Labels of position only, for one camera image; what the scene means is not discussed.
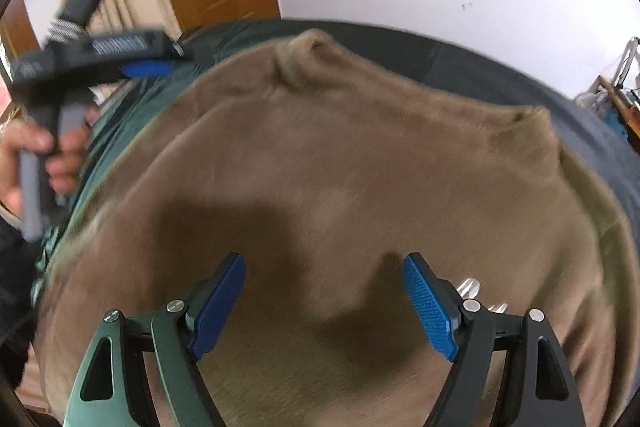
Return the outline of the person's left hand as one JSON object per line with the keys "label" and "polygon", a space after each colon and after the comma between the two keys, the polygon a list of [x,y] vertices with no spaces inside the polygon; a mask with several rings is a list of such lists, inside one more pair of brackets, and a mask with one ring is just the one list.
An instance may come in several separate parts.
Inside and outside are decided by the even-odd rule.
{"label": "person's left hand", "polygon": [[92,125],[99,117],[96,104],[88,106],[84,123],[67,130],[58,139],[32,120],[14,120],[1,133],[1,205],[16,217],[22,215],[22,189],[18,161],[23,150],[46,158],[48,183],[55,193],[75,191],[87,158]]}

